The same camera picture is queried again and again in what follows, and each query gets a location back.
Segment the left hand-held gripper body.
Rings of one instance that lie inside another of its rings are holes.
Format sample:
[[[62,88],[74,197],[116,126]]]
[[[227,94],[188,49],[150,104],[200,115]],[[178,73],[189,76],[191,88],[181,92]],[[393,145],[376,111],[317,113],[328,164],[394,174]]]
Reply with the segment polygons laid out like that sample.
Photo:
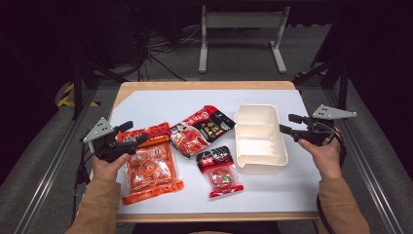
[[[117,135],[105,118],[100,118],[83,138],[93,155],[108,163],[114,162],[121,155],[135,153],[137,146],[128,142],[119,142]]]

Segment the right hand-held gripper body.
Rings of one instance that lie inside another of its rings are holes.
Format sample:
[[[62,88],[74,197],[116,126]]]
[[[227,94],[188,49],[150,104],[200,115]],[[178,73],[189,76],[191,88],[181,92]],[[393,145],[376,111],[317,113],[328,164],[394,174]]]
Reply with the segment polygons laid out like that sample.
[[[335,120],[355,118],[356,116],[355,112],[321,104],[312,115],[302,118],[302,122],[307,125],[309,131],[305,140],[316,146],[326,145],[336,136]]]

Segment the large orange snack packet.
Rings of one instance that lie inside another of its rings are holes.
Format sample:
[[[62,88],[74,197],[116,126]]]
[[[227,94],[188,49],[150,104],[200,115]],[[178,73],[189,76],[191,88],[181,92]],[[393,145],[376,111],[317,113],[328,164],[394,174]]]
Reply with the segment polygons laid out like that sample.
[[[128,192],[122,198],[125,206],[184,188],[169,145],[169,123],[123,132],[118,134],[118,140],[137,141],[143,134],[147,134],[148,139],[138,146],[126,164]]]

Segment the white divided plastic container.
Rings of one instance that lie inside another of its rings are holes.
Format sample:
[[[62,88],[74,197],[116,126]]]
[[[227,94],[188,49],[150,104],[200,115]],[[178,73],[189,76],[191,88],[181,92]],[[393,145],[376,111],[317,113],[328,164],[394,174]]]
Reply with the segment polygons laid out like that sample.
[[[277,109],[244,104],[235,114],[237,168],[243,174],[274,175],[288,163]]]

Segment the red and black food packet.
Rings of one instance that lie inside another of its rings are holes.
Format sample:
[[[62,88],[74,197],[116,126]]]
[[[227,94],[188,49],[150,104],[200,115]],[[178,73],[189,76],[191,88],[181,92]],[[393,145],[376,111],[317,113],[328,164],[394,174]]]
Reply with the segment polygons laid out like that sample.
[[[235,127],[236,123],[213,105],[205,105],[172,126],[170,140],[184,157],[191,158]]]

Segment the person's right hand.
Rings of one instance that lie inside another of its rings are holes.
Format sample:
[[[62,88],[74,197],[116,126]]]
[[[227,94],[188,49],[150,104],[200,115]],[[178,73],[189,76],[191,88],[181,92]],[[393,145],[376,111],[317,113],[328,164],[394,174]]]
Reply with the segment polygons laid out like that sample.
[[[336,138],[324,146],[313,145],[305,139],[300,139],[298,144],[312,155],[322,179],[343,177],[340,167],[340,143]]]

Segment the person's left hand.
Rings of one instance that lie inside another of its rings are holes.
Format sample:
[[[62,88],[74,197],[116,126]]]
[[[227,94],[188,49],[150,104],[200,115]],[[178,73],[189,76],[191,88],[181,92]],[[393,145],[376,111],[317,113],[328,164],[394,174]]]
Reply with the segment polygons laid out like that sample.
[[[121,155],[112,163],[108,163],[104,160],[100,160],[98,157],[93,156],[93,174],[94,178],[101,178],[110,181],[115,181],[117,178],[118,171],[123,167],[123,165],[129,160],[130,155],[125,153]]]

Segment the yellow and black hazard tape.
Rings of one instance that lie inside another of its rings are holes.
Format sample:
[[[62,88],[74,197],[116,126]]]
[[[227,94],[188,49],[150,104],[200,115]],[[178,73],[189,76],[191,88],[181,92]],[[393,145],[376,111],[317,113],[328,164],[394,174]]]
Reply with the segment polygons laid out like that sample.
[[[74,91],[74,84],[69,83],[67,87],[64,89],[64,92],[62,94],[62,97],[57,103],[57,106],[69,106],[69,107],[75,107],[75,101],[70,101],[69,96]],[[100,101],[92,101],[90,104],[90,107],[100,107]]]

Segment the white table mat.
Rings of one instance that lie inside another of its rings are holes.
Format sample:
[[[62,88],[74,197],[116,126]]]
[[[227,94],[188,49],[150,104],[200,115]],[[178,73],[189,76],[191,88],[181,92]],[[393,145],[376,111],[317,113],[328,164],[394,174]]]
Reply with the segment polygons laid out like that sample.
[[[137,129],[162,122],[174,125],[208,104],[229,117],[243,104],[272,104],[284,125],[289,123],[290,113],[307,113],[296,90],[136,91],[113,110],[111,123],[120,125],[132,120]],[[184,188],[136,204],[122,205],[118,218],[153,221],[224,215],[227,219],[239,219],[258,214],[273,219],[314,218],[317,216],[319,173],[311,156],[290,136],[286,136],[284,142],[288,163],[277,174],[240,174],[244,190],[216,198],[208,196],[210,185],[201,175],[196,161],[176,153],[175,163]]]

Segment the small red snack packet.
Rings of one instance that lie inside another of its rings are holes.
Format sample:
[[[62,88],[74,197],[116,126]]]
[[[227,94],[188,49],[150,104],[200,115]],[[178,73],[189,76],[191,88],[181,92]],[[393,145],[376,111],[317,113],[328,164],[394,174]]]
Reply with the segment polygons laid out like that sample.
[[[235,163],[227,146],[199,153],[197,166],[211,186],[210,198],[244,190],[235,172]]]

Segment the white metal stand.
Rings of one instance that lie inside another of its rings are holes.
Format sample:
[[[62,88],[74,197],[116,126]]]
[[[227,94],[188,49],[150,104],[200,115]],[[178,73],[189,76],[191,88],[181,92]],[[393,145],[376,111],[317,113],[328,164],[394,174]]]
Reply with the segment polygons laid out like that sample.
[[[198,71],[207,72],[207,30],[209,28],[274,28],[277,36],[269,42],[280,74],[286,72],[280,44],[289,16],[289,7],[275,12],[209,12],[202,7],[201,31],[202,44]]]

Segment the aluminium rail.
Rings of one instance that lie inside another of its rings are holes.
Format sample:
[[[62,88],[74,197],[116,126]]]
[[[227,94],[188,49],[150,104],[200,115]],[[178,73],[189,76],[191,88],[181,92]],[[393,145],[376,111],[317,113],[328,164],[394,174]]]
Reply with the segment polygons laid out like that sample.
[[[372,233],[410,234],[413,182],[357,92],[350,91],[347,106],[358,116],[338,123],[349,152],[345,172]]]
[[[75,136],[76,131],[79,128],[84,116],[87,113],[91,102],[94,100],[96,90],[85,91],[85,96],[82,99],[84,107],[78,112],[77,118],[72,120],[64,133],[64,136],[58,145],[56,153],[49,164],[47,170],[43,173],[37,187],[34,192],[29,205],[27,206],[23,216],[21,217],[19,224],[17,225],[13,234],[28,234],[32,227],[34,220],[39,214],[49,192],[56,180],[58,172],[61,168],[63,161],[67,155],[69,144]]]

